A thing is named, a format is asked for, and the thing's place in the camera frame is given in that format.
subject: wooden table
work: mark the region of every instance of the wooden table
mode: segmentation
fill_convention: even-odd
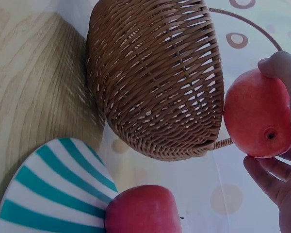
[[[85,40],[49,10],[60,1],[48,10],[35,9],[44,1],[35,2],[0,0],[0,201],[38,146],[75,137],[96,149],[102,138],[86,89]]]

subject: teal and white striped plate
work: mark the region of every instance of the teal and white striped plate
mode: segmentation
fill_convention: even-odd
[[[80,140],[52,140],[31,154],[0,206],[0,233],[105,233],[117,195],[102,160]]]

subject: wicker basket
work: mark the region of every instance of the wicker basket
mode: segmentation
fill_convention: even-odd
[[[100,0],[86,65],[109,125],[138,152],[176,161],[231,144],[216,142],[224,85],[203,0]]]

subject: red apple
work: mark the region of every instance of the red apple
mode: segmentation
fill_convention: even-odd
[[[110,202],[106,233],[181,233],[173,194],[166,188],[145,185],[126,190]]]
[[[250,70],[232,84],[224,105],[226,129],[235,145],[257,158],[291,148],[289,94],[280,79]]]

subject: circle pattern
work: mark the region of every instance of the circle pattern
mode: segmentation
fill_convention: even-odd
[[[212,209],[220,215],[237,212],[243,202],[242,191],[233,184],[223,184],[214,189],[210,198]]]
[[[254,5],[256,4],[256,0],[250,0],[247,5],[239,4],[236,0],[229,0],[229,3],[237,9],[249,9],[251,7],[254,7]]]
[[[241,33],[229,33],[226,35],[226,40],[228,44],[235,49],[242,49],[248,44],[248,37]]]
[[[112,143],[112,150],[118,154],[124,154],[129,150],[129,146],[121,139],[117,139]]]

